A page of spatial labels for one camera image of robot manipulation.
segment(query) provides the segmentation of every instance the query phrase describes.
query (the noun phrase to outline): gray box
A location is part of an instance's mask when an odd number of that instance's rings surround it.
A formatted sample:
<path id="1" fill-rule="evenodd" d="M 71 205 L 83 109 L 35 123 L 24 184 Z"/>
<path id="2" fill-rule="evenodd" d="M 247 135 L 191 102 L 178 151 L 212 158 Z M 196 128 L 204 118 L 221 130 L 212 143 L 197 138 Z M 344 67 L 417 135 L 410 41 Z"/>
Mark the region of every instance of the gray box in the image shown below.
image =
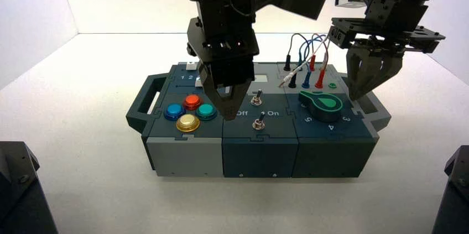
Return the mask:
<path id="1" fill-rule="evenodd" d="M 184 138 L 148 138 L 147 148 L 158 176 L 223 177 L 221 137 Z"/>

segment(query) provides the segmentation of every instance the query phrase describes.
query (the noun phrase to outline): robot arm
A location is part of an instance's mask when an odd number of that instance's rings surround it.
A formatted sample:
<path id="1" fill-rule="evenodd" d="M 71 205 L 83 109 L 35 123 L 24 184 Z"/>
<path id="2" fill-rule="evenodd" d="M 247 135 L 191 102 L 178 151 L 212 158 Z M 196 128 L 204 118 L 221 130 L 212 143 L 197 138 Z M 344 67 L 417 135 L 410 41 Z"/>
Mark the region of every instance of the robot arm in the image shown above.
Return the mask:
<path id="1" fill-rule="evenodd" d="M 325 0 L 191 0 L 199 16 L 187 29 L 187 52 L 198 56 L 205 94 L 226 120 L 234 119 L 254 80 L 259 54 L 252 23 L 256 11 L 272 4 L 317 19 Z"/>
<path id="2" fill-rule="evenodd" d="M 336 6 L 366 6 L 365 18 L 333 18 L 329 38 L 347 52 L 349 96 L 356 100 L 396 75 L 406 51 L 432 53 L 445 39 L 418 26 L 428 0 L 336 0 Z M 369 35 L 357 39 L 357 34 Z"/>
<path id="3" fill-rule="evenodd" d="M 252 23 L 256 11 L 273 4 L 317 19 L 325 0 L 191 0 L 199 16 L 187 29 L 187 51 L 198 56 L 205 94 L 226 120 L 234 119 L 254 80 L 259 54 Z M 329 39 L 348 49 L 349 96 L 358 99 L 396 75 L 406 51 L 432 53 L 444 39 L 417 26 L 428 0 L 336 0 L 336 6 L 366 6 L 365 18 L 333 18 Z M 368 39 L 356 38 L 369 35 Z"/>

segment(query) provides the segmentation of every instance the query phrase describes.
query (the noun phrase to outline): black handle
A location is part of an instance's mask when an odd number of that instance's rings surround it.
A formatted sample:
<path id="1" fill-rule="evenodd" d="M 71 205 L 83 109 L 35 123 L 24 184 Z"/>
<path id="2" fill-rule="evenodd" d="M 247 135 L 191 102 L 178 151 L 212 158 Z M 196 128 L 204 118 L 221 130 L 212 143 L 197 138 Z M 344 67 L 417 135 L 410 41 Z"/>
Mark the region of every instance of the black handle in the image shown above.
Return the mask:
<path id="1" fill-rule="evenodd" d="M 142 133 L 151 115 L 147 114 L 157 92 L 161 92 L 169 74 L 150 75 L 145 80 L 140 92 L 127 112 L 126 118 L 130 127 Z"/>

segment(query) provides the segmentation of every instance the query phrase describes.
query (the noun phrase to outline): teal push button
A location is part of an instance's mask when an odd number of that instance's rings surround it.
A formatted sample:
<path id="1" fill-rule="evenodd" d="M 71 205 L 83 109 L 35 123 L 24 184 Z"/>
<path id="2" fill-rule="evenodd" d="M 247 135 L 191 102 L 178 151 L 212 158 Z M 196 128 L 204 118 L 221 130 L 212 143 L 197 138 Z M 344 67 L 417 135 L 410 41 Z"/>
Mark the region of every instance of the teal push button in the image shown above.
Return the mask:
<path id="1" fill-rule="evenodd" d="M 341 116 L 342 101 L 333 94 L 300 91 L 298 99 L 318 121 L 334 122 Z"/>
<path id="2" fill-rule="evenodd" d="M 217 117 L 217 110 L 210 104 L 202 104 L 195 114 L 199 119 L 209 121 Z"/>

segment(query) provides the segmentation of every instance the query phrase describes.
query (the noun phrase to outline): white wall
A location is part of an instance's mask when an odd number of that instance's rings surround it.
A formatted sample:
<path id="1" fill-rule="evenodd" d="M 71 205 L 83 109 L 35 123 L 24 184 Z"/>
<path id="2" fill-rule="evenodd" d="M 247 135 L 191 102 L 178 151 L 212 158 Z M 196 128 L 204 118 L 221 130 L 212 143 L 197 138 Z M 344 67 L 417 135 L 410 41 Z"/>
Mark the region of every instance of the white wall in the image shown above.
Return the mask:
<path id="1" fill-rule="evenodd" d="M 80 33 L 173 33 L 186 32 L 196 7 L 189 0 L 69 0 Z M 464 0 L 430 0 L 421 24 L 446 35 L 432 57 L 469 84 L 468 29 Z M 256 32 L 327 32 L 332 17 L 363 17 L 363 9 L 333 6 L 327 0 L 318 21 L 275 7 L 257 13 Z"/>
<path id="2" fill-rule="evenodd" d="M 459 79 L 469 84 L 469 6 L 467 0 L 430 0 L 421 24 L 446 36 L 431 54 Z"/>
<path id="3" fill-rule="evenodd" d="M 189 0 L 69 1 L 80 33 L 186 32 L 189 19 L 197 16 L 195 3 Z M 268 7 L 258 12 L 254 28 L 256 32 L 326 32 L 332 16 L 362 17 L 363 12 L 335 8 L 333 0 L 327 0 L 320 19 L 311 21 Z"/>
<path id="4" fill-rule="evenodd" d="M 76 33 L 67 0 L 0 0 L 0 89 Z"/>

